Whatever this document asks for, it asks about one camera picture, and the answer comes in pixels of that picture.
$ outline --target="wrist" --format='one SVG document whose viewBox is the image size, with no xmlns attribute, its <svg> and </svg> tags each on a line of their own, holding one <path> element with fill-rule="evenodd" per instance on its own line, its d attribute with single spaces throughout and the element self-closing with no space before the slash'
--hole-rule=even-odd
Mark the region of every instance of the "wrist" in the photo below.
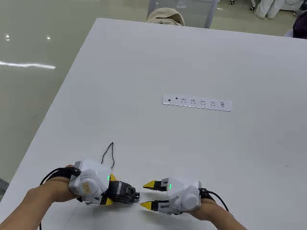
<svg viewBox="0 0 307 230">
<path fill-rule="evenodd" d="M 208 221 L 214 222 L 214 220 L 216 220 L 216 218 L 222 215 L 224 212 L 227 211 L 217 204 L 207 207 Z"/>
<path fill-rule="evenodd" d="M 44 185 L 40 185 L 39 187 L 30 189 L 26 197 L 28 199 L 40 199 L 42 201 L 46 201 L 47 203 L 50 203 L 50 205 L 54 202 L 53 193 L 51 190 L 48 190 L 48 188 Z"/>
</svg>

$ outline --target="person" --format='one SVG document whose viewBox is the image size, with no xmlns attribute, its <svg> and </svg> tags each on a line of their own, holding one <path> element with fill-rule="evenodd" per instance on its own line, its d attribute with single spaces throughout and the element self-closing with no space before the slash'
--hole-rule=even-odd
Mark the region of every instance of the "person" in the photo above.
<svg viewBox="0 0 307 230">
<path fill-rule="evenodd" d="M 265 16 L 268 19 L 274 19 L 283 5 L 284 0 L 261 0 L 255 14 L 260 19 L 264 19 Z"/>
<path fill-rule="evenodd" d="M 297 11 L 294 11 L 294 16 L 298 18 L 305 12 L 307 12 L 307 0 L 303 1 L 302 5 Z"/>
<path fill-rule="evenodd" d="M 30 189 L 21 204 L 0 224 L 0 230 L 36 230 L 45 213 L 55 202 L 77 198 L 68 188 L 69 179 L 54 177 L 43 185 Z M 199 220 L 210 221 L 218 230 L 246 230 L 229 212 L 210 199 L 190 212 Z"/>
</svg>

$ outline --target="hand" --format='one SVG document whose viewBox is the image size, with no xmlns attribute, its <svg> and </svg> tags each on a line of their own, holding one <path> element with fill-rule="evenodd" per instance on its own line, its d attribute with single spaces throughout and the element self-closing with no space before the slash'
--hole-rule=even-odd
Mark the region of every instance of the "hand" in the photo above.
<svg viewBox="0 0 307 230">
<path fill-rule="evenodd" d="M 218 204 L 210 199 L 202 199 L 200 208 L 190 212 L 190 214 L 199 220 L 211 221 L 212 214 L 222 209 Z"/>
<path fill-rule="evenodd" d="M 68 184 L 69 179 L 65 177 L 54 177 L 40 187 L 50 193 L 52 202 L 65 202 L 79 197 L 69 190 Z"/>
</svg>

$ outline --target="white pants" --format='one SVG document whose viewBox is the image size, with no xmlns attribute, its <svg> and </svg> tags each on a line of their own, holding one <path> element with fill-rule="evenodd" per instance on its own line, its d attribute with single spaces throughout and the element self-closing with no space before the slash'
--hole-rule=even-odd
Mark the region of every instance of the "white pants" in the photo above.
<svg viewBox="0 0 307 230">
<path fill-rule="evenodd" d="M 256 14 L 260 18 L 265 18 L 265 16 L 268 15 L 268 18 L 273 19 L 283 4 L 284 0 L 261 0 L 257 7 Z"/>
</svg>

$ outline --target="black wrist strap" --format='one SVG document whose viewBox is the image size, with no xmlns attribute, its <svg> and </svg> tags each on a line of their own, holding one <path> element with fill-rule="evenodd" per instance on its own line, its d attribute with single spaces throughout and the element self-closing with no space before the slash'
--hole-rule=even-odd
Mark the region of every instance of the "black wrist strap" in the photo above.
<svg viewBox="0 0 307 230">
<path fill-rule="evenodd" d="M 79 169 L 74 168 L 74 167 L 62 168 L 56 171 L 55 173 L 51 174 L 49 178 L 47 179 L 47 181 L 54 177 L 65 177 L 67 179 L 71 179 L 71 175 L 75 175 L 75 176 L 80 175 L 79 171 L 80 171 Z"/>
</svg>

